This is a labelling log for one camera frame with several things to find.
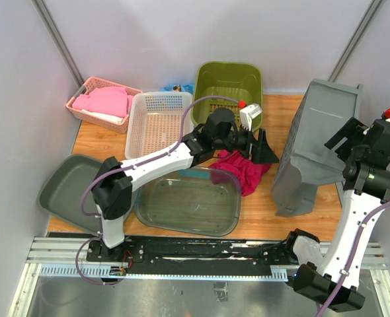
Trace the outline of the large grey plastic bin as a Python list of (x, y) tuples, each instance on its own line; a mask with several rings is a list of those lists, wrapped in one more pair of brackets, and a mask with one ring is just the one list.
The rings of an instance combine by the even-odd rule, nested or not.
[(363, 86), (313, 79), (292, 120), (272, 188), (276, 215), (312, 212), (319, 186), (343, 180), (344, 163), (325, 143), (358, 117)]

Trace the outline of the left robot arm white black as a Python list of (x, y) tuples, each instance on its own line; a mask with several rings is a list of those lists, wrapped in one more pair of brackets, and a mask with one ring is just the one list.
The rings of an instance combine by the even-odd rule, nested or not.
[(276, 164), (279, 159), (265, 130), (252, 131), (250, 113), (249, 108), (243, 109), (237, 127), (231, 110), (217, 108), (205, 123), (163, 150), (131, 160), (106, 159), (90, 186), (100, 215), (103, 255), (113, 262), (124, 256), (124, 220), (134, 205), (135, 192), (146, 183), (206, 162), (220, 150), (237, 151), (254, 164)]

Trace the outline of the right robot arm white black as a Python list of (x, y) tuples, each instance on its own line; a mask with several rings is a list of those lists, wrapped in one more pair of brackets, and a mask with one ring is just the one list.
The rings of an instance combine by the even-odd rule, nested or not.
[(342, 215), (333, 240), (322, 254), (316, 236), (296, 229), (282, 249), (287, 262), (299, 265), (291, 287), (318, 305), (318, 316), (364, 305), (358, 291), (362, 260), (378, 218), (390, 206), (390, 115), (370, 126), (351, 118), (325, 147), (345, 163)]

